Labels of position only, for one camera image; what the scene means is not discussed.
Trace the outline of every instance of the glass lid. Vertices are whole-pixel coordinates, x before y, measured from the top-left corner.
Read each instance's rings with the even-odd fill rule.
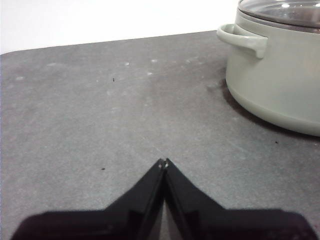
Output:
[[[320,28],[320,0],[241,0],[238,7],[258,19]]]

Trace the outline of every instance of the cooking pot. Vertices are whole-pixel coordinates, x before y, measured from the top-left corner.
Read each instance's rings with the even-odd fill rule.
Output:
[[[280,127],[320,136],[320,1],[241,0],[217,30],[233,47],[226,83],[235,100]]]

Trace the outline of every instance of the gray countertop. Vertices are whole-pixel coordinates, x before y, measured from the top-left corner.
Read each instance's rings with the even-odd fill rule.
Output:
[[[209,31],[2,55],[1,239],[103,209],[165,157],[222,206],[295,211],[319,234],[320,138],[243,109],[228,49]]]

